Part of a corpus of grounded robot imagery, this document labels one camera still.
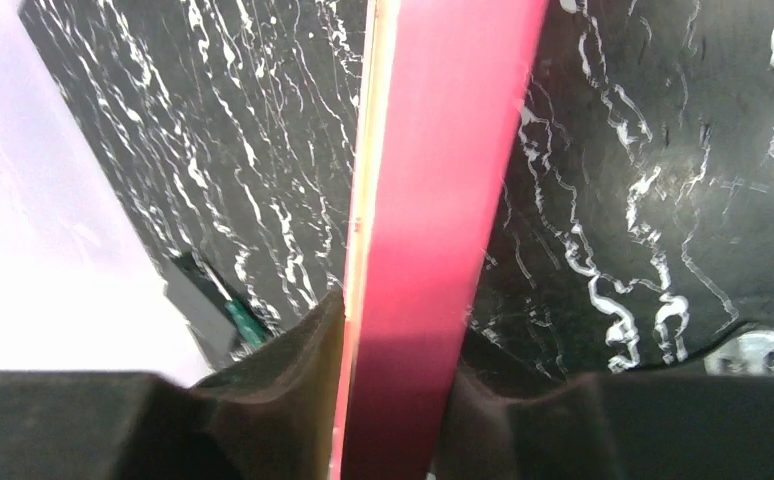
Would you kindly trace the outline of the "pink photo frame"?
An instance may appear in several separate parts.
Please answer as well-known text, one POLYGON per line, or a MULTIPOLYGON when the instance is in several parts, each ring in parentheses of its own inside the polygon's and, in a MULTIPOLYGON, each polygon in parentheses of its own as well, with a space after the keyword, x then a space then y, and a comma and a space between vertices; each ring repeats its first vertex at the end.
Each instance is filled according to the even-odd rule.
POLYGON ((368 5, 334 479, 427 474, 546 8, 368 5))

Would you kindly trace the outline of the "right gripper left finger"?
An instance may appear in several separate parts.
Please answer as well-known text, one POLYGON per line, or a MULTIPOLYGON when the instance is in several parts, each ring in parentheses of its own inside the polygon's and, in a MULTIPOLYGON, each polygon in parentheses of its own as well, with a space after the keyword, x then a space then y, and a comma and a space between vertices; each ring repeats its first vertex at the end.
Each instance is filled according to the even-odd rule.
POLYGON ((144 372, 0 371, 0 479, 325 479, 344 325, 333 290, 188 388, 144 372))

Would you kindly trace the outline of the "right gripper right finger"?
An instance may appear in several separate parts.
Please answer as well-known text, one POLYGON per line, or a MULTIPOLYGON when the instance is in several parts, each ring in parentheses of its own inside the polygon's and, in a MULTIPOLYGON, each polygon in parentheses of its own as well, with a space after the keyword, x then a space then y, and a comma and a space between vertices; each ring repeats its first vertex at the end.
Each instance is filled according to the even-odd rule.
POLYGON ((672 366, 555 381, 471 331, 433 460, 438 479, 774 479, 774 375, 672 366))

